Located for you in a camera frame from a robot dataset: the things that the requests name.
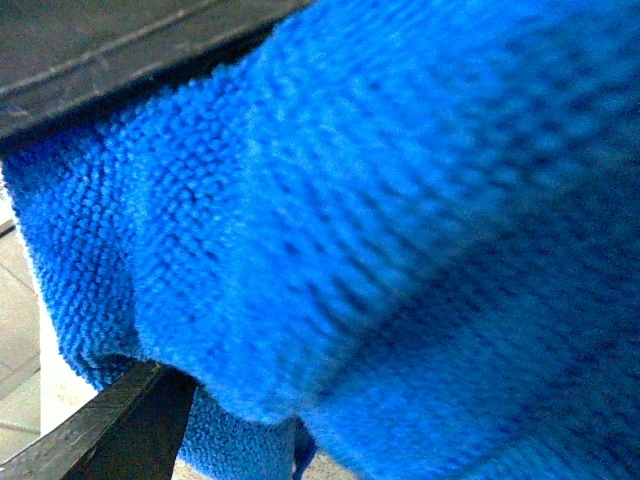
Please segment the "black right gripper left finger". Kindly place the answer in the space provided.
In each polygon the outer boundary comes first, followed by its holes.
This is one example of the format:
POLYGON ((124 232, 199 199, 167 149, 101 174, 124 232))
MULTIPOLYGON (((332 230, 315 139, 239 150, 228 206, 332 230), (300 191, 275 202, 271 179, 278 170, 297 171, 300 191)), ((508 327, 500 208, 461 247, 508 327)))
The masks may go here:
POLYGON ((32 140, 231 62, 306 1, 4 1, 1 137, 32 140))

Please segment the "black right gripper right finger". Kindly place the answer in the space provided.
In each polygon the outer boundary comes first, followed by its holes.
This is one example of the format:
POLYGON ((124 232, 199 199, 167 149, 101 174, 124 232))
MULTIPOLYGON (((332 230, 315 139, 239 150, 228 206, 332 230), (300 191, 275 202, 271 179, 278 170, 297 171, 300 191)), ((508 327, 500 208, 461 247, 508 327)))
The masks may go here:
POLYGON ((170 479, 196 390, 188 375, 136 364, 53 431, 1 464, 11 479, 170 479))

